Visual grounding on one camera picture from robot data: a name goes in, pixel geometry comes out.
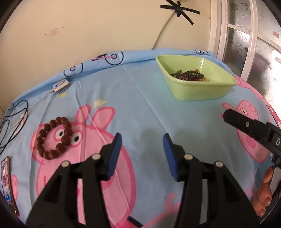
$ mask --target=brown bead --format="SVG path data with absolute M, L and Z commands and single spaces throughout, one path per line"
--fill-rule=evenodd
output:
M 44 138 L 44 137 L 47 136 L 47 133 L 44 129 L 42 129 L 42 130 L 39 131 L 39 135 Z
M 58 158 L 58 152 L 56 150 L 50 150 L 49 151 L 49 158 L 50 159 Z
M 45 129 L 45 131 L 50 131 L 51 130 L 51 126 L 49 124 L 45 124 L 44 125 L 44 129 Z
M 49 151 L 44 151 L 43 156 L 44 156 L 45 159 L 51 160 L 50 157 L 49 157 Z
M 39 149 L 43 148 L 43 145 L 41 143 L 37 143 L 36 148 L 37 148 L 37 150 L 39 150 Z
M 50 126 L 51 126 L 52 128 L 55 128 L 55 127 L 56 127 L 56 121 L 55 121 L 55 120 L 51 120 L 51 121 L 50 121 Z
M 71 127 L 66 127 L 64 129 L 64 134 L 68 134 L 69 136 L 71 136 L 73 134 Z
M 66 146 L 68 146 L 70 144 L 70 136 L 68 134 L 65 134 L 62 137 L 62 143 Z
M 63 124 L 65 121 L 68 121 L 68 119 L 66 117 L 62 117 L 60 118 L 60 123 Z
M 63 123 L 64 127 L 71 127 L 71 123 L 67 120 Z
M 59 154 L 63 154 L 66 151 L 66 148 L 64 144 L 58 143 L 56 146 L 56 150 L 58 151 Z
M 57 118 L 56 118 L 56 123 L 57 123 L 57 125 L 60 125 L 60 117 L 58 116 Z
M 41 143 L 41 144 L 44 143 L 44 139 L 42 138 L 42 136 L 39 136 L 36 140 L 37 140 L 37 143 Z
M 42 157 L 42 158 L 44 157 L 44 151 L 45 151 L 44 148 L 40 148 L 40 149 L 38 150 L 39 156 Z

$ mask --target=fingernail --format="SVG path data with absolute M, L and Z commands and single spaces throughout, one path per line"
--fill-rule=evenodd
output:
M 264 200 L 263 205 L 266 206 L 266 207 L 268 207 L 268 206 L 270 205 L 270 203 L 271 203 L 271 199 L 270 199 L 269 197 L 267 197 L 267 198 Z
M 257 216 L 262 217 L 265 213 L 265 209 L 260 209 L 260 211 L 257 213 Z

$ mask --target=cartoon pig eye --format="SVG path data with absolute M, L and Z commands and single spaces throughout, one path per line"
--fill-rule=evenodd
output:
M 64 136 L 64 130 L 62 128 L 57 130 L 55 134 L 56 139 L 61 139 L 63 136 Z
M 70 143 L 72 145 L 77 145 L 82 139 L 82 135 L 80 132 L 74 132 L 70 138 Z
M 243 112 L 245 115 L 248 114 L 247 111 L 245 109 L 243 109 L 243 108 L 241 108 L 241 112 Z

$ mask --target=white electronic device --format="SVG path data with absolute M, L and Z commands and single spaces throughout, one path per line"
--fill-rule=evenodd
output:
M 53 85 L 55 92 L 61 92 L 63 90 L 66 90 L 68 87 L 69 87 L 69 81 L 66 79 L 63 79 Z

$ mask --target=phone screen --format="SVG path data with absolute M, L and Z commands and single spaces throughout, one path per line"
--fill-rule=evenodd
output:
M 16 215 L 19 215 L 13 199 L 13 192 L 11 190 L 11 175 L 10 175 L 10 157 L 6 157 L 1 162 L 1 180 L 3 187 L 3 194 L 5 201 Z

